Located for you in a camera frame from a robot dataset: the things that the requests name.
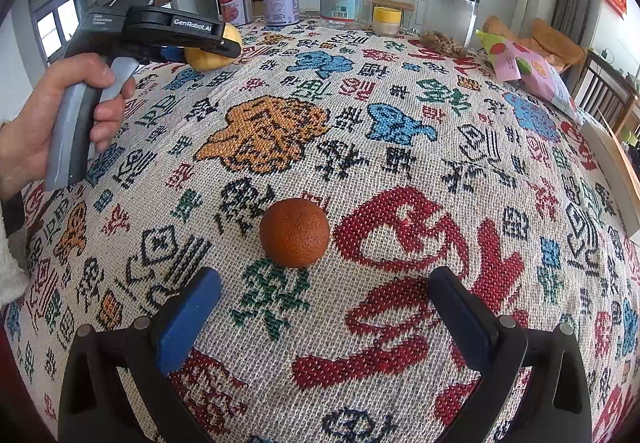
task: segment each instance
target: sleeve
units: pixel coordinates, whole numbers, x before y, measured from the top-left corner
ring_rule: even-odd
[[[28,284],[27,276],[9,251],[3,210],[0,207],[0,307],[22,295]]]

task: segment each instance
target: yellow lid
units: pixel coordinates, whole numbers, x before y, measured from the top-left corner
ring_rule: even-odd
[[[389,22],[390,24],[398,24],[402,20],[402,12],[396,8],[376,6],[373,9],[373,20]]]

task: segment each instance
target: pink snack package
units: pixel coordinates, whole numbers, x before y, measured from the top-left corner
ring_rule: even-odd
[[[530,93],[549,102],[579,126],[582,117],[564,81],[540,55],[500,35],[476,30],[482,47],[494,65],[498,82],[522,80]]]

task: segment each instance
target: patterned tablecloth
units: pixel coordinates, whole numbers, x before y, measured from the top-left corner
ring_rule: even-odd
[[[170,379],[216,441],[433,441],[478,379],[428,302],[446,263],[496,314],[575,328],[606,441],[640,384],[640,264],[578,129],[482,56],[317,20],[241,31],[222,70],[142,68],[86,181],[26,195],[32,285],[6,331],[49,428],[75,329],[128,326],[211,266],[222,299]],[[289,197],[331,226],[303,269],[258,239]]]

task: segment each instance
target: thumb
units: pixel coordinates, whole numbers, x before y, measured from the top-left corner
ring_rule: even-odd
[[[106,88],[114,83],[115,75],[97,53],[81,53],[57,60],[47,68],[33,88],[20,115],[50,129],[56,119],[63,92],[82,81],[95,88]]]

